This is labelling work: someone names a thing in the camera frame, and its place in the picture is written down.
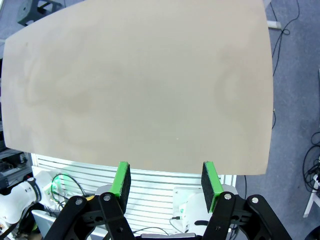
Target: gray floor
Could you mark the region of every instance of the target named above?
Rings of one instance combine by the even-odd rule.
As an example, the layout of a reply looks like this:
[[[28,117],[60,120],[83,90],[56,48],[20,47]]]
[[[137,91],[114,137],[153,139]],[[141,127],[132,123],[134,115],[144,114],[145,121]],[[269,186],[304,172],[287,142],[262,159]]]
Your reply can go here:
[[[79,0],[66,0],[67,6],[76,2]],[[296,1],[272,2],[282,24],[297,16]],[[18,0],[4,0],[0,12],[0,38],[5,39],[22,28],[16,23],[20,3]],[[267,172],[247,176],[248,196],[263,195],[294,240],[304,239],[320,225],[319,207],[314,206],[309,217],[302,218],[310,196],[302,178],[302,162],[311,145],[310,137],[320,125],[320,1],[299,0],[299,4],[300,17],[288,27],[290,35],[283,36],[273,81],[277,120],[272,130]],[[266,14],[269,20],[274,19],[270,7]],[[270,30],[269,33],[273,48],[280,32]],[[241,196],[244,196],[244,189],[244,177],[238,176],[237,190]],[[238,239],[245,238],[240,234]]]

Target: bolt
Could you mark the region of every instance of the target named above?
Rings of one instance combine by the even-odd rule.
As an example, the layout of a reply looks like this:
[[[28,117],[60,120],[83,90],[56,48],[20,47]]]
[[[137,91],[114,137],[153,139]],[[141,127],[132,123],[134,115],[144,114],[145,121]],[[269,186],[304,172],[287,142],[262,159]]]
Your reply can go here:
[[[231,195],[229,193],[224,195],[224,199],[226,200],[230,200],[231,199]]]
[[[256,197],[253,197],[253,198],[251,199],[251,202],[253,202],[254,204],[257,204],[257,203],[259,202],[259,199],[256,198]]]
[[[111,199],[111,197],[110,197],[109,194],[107,194],[107,195],[105,195],[105,196],[103,197],[103,200],[105,200],[105,201],[109,201],[110,199]]]
[[[78,199],[75,201],[75,204],[76,204],[76,205],[82,204],[82,199],[81,199],[81,198],[78,198]]]

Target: white metal grate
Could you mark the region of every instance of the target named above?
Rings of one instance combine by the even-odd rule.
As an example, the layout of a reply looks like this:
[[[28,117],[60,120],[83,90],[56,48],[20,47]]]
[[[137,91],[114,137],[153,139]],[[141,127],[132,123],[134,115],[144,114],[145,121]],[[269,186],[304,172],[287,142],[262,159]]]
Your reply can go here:
[[[33,169],[50,170],[68,174],[75,178],[88,194],[98,187],[112,184],[117,168],[96,164],[68,161],[38,154],[32,154]],[[131,187],[125,217],[133,231],[147,227],[162,228],[174,233],[169,223],[173,214],[173,189],[176,187],[201,188],[201,175],[130,169]],[[222,184],[236,185],[236,175],[220,175]],[[64,179],[62,189],[81,195],[72,180]],[[151,228],[141,233],[163,233]]]

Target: stool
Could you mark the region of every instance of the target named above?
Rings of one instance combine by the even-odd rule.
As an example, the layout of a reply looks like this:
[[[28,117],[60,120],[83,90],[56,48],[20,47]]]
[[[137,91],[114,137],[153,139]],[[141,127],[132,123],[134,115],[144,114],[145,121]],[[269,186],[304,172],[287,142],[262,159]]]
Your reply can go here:
[[[43,1],[45,4],[38,6],[39,2]],[[46,6],[52,4],[52,9],[45,9]],[[48,16],[62,8],[62,4],[51,0],[25,0],[18,11],[17,22],[22,26],[28,26],[27,22],[37,21],[45,16]]]

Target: white device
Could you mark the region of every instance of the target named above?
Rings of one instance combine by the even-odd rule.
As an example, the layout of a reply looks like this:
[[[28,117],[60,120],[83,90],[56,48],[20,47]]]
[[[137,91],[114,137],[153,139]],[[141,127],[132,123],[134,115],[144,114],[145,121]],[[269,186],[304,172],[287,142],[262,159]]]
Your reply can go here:
[[[26,207],[32,203],[48,203],[51,198],[52,177],[41,171],[36,177],[13,187],[8,195],[0,194],[0,219],[6,223],[17,223]]]

